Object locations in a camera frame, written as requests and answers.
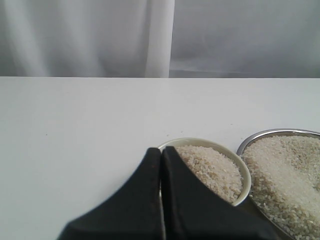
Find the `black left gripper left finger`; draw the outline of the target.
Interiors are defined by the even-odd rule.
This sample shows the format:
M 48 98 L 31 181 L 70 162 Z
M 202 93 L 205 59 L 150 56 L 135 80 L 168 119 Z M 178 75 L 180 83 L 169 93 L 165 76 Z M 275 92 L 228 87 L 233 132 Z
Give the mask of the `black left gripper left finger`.
M 149 148 L 141 163 L 110 198 L 70 221 L 61 240 L 161 240 L 161 151 Z

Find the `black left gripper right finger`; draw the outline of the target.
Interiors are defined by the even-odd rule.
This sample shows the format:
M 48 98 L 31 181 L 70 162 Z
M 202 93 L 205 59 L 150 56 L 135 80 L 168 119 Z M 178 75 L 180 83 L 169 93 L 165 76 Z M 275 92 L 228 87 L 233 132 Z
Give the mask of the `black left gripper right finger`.
M 161 157 L 161 197 L 168 240 L 275 240 L 262 219 L 232 206 L 206 187 L 176 149 Z

